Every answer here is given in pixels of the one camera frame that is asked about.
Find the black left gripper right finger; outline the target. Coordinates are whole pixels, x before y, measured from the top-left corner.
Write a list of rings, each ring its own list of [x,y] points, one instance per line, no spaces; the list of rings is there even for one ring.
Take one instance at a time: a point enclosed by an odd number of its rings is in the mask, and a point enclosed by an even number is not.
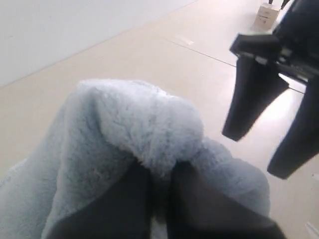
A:
[[[172,239],[284,239],[270,218],[261,216],[208,184],[187,162],[173,170],[170,186]]]

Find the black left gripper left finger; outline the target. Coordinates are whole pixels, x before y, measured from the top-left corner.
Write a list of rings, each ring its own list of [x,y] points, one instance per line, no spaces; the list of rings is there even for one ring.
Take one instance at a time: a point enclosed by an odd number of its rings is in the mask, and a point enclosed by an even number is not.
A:
[[[134,161],[97,200],[58,221],[49,239],[149,239],[153,213],[151,173]]]

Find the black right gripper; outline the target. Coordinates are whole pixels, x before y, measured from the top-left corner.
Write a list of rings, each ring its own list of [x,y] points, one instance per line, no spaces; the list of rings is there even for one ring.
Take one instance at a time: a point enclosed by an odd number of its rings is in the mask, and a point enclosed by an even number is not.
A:
[[[319,91],[319,2],[296,0],[271,34],[238,34],[236,81],[222,134],[239,141],[289,84],[279,73]],[[260,58],[262,65],[255,59]]]

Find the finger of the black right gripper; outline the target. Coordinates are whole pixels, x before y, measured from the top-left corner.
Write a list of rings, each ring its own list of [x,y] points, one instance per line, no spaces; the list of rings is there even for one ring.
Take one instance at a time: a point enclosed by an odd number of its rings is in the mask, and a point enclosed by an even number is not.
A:
[[[295,119],[267,171],[280,179],[287,179],[318,153],[319,81],[310,80]]]

